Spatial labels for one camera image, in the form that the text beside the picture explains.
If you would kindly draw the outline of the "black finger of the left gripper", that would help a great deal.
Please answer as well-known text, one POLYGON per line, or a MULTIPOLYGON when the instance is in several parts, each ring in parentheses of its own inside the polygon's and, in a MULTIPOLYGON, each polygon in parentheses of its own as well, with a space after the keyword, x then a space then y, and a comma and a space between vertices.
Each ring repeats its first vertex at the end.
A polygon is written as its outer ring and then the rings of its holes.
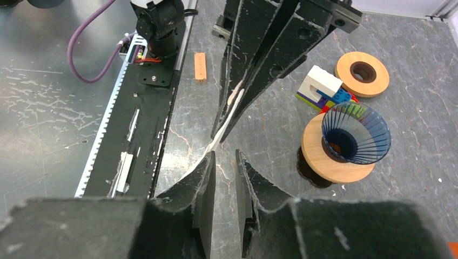
POLYGON ((243 83, 244 94, 236 108, 229 125, 223 134, 225 139, 243 112, 257 98, 254 89, 249 89, 250 76, 256 68, 255 57, 261 43, 283 6, 283 1, 227 1, 223 17, 232 24, 225 53, 221 64, 221 88, 217 117, 213 124, 211 137, 214 137, 227 113, 227 98, 238 82, 243 83))
MULTIPOLYGON (((277 79, 306 61, 307 54, 335 29, 350 33, 358 28, 362 12, 351 1, 283 1, 256 54, 249 89, 257 98, 277 79)), ((232 23, 218 18, 218 34, 228 42, 232 23)))

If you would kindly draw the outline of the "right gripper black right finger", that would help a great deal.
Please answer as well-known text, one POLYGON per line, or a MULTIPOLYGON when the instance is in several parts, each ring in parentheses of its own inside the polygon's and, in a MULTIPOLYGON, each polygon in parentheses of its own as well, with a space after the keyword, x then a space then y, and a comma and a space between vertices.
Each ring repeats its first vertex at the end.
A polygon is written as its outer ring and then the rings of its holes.
POLYGON ((452 258, 427 212, 404 200, 293 197, 236 150, 242 258, 452 258))

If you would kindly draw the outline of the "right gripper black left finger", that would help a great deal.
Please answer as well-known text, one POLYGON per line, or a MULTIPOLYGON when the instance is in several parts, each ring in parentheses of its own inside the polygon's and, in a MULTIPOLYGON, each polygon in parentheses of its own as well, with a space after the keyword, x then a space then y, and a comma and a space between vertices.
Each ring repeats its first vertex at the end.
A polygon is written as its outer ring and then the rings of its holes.
POLYGON ((1 225, 1 258, 209 258, 215 153, 157 197, 30 199, 1 225))

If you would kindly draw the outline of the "white paper coffee filter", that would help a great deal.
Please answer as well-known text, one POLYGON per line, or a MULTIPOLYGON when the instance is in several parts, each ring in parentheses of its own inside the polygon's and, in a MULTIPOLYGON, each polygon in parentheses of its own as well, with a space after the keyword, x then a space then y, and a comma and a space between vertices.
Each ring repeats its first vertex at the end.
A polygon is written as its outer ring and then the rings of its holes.
POLYGON ((236 85, 235 89, 232 91, 230 96, 227 98, 227 113, 226 117, 223 121, 223 123, 220 125, 218 131, 216 132, 215 136, 212 138, 212 141, 206 146, 204 153, 202 154, 201 158, 194 163, 193 166, 180 178, 180 180, 184 179, 187 177, 190 173, 192 173, 196 167, 200 164, 200 162, 203 160, 203 158, 206 156, 208 152, 214 151, 215 146, 218 146, 218 144, 221 142, 221 139, 223 137, 223 134, 225 133, 230 120, 232 119, 232 116, 238 107, 241 97, 244 94, 244 89, 243 89, 243 83, 245 79, 242 79, 238 84, 236 85))

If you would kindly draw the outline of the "blue ribbed dripper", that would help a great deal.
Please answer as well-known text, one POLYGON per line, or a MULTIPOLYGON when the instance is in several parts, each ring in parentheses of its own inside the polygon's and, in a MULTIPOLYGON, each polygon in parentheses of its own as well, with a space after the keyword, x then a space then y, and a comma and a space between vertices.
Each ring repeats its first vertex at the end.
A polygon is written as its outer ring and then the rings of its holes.
POLYGON ((380 161, 392 143, 384 118, 373 108, 352 101, 336 104, 325 112, 321 131, 333 156, 357 165, 380 161))

